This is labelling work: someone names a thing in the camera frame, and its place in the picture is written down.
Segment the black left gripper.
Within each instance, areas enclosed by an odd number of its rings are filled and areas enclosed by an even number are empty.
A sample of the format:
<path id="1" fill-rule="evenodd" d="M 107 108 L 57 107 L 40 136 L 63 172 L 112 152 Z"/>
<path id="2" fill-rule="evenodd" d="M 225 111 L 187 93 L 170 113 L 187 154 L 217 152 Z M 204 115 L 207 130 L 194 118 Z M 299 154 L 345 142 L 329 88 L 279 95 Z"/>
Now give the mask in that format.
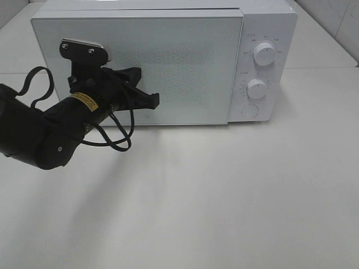
<path id="1" fill-rule="evenodd" d="M 108 47 L 93 41 L 62 39 L 59 53 L 71 61 L 70 95 L 43 112 L 42 126 L 99 124 L 110 113 L 125 110 L 134 121 L 133 110 L 154 110 L 159 105 L 159 93 L 147 94 L 135 88 L 141 79 L 140 68 L 114 71 L 101 67 L 112 61 Z"/>

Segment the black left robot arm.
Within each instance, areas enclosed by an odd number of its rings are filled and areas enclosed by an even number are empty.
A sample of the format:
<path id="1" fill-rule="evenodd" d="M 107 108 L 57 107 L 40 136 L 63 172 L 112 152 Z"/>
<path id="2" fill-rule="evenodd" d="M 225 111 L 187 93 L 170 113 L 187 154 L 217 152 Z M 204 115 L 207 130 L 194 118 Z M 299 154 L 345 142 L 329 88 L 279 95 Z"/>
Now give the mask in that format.
<path id="1" fill-rule="evenodd" d="M 155 109 L 159 94 L 137 88 L 140 68 L 108 68 L 109 52 L 101 44 L 63 39 L 59 52 L 71 62 L 70 95 L 49 109 L 38 109 L 36 101 L 25 105 L 19 100 L 41 66 L 27 74 L 20 91 L 1 85 L 1 153 L 51 170 L 65 166 L 78 145 L 87 145 L 85 136 L 93 129 L 103 138 L 99 147 L 124 152 L 122 143 L 131 143 L 132 131 L 124 129 L 115 112 Z"/>

